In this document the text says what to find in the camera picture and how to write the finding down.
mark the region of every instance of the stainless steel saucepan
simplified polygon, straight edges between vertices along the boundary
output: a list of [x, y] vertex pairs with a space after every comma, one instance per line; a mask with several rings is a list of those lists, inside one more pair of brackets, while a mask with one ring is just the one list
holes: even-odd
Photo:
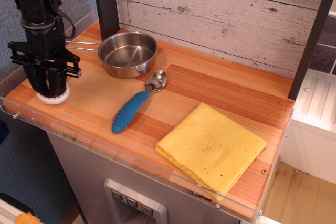
[[100, 45], [98, 50], [69, 47], [81, 50], [98, 51], [107, 73], [118, 78], [134, 78], [147, 73], [155, 64], [157, 53], [156, 40], [143, 32], [127, 31], [114, 34], [101, 44], [93, 42], [69, 43]]

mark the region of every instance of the button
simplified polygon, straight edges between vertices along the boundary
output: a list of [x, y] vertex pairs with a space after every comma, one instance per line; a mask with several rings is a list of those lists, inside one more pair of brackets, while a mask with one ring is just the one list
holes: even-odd
[[118, 199], [118, 200], [122, 200], [122, 195], [121, 193], [115, 191], [115, 190], [111, 190], [112, 191], [112, 195], [114, 196], [114, 198]]
[[144, 206], [144, 205], [141, 205], [141, 208], [142, 208], [142, 211], [147, 214], [147, 215], [150, 215], [150, 216], [153, 216], [153, 210], [150, 209], [149, 207], [147, 206]]
[[127, 204], [130, 205], [131, 207], [138, 208], [138, 203], [129, 197], [126, 197]]

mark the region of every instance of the dark metal frame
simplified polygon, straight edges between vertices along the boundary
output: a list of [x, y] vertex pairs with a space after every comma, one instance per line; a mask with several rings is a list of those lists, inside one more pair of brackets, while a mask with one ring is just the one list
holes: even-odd
[[315, 46], [319, 40], [320, 34], [322, 32], [325, 20], [327, 19], [328, 13], [330, 11], [330, 7], [333, 0], [322, 0], [319, 10], [317, 12], [314, 24], [312, 26], [305, 50], [303, 51], [303, 55], [294, 77], [294, 82], [290, 89], [288, 98], [296, 100], [301, 85], [303, 83], [304, 77], [306, 76], [306, 72], [308, 70], [308, 66], [311, 60], [311, 57], [314, 53]]
[[117, 0], [96, 0], [101, 38], [115, 34], [119, 29]]
[[[102, 39], [119, 29], [117, 0], [96, 0]], [[322, 0], [303, 52], [288, 98], [296, 100], [333, 0]]]

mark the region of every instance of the blue spoon handle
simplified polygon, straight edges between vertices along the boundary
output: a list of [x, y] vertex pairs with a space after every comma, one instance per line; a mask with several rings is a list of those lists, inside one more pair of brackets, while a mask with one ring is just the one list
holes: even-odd
[[147, 100], [149, 93], [141, 91], [133, 96], [118, 112], [112, 123], [112, 132], [119, 133], [132, 121], [140, 106]]

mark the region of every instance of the wooden countertop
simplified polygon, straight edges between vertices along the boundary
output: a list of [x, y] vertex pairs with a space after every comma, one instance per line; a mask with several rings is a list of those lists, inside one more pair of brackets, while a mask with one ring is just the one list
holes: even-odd
[[[99, 23], [75, 40], [101, 42]], [[83, 75], [68, 78], [70, 96], [65, 102], [41, 103], [25, 80], [6, 97], [4, 105], [45, 130], [214, 205], [213, 197], [188, 182], [183, 172], [154, 150], [160, 139], [204, 102], [268, 142], [220, 202], [224, 211], [251, 220], [260, 208], [292, 112], [294, 101], [287, 99], [292, 79], [166, 42], [158, 44], [153, 69], [134, 79], [107, 74], [97, 52], [70, 49], [81, 58]], [[111, 123], [116, 113], [144, 89], [147, 77], [160, 69], [169, 76], [166, 88], [150, 95], [126, 130], [113, 134]]]

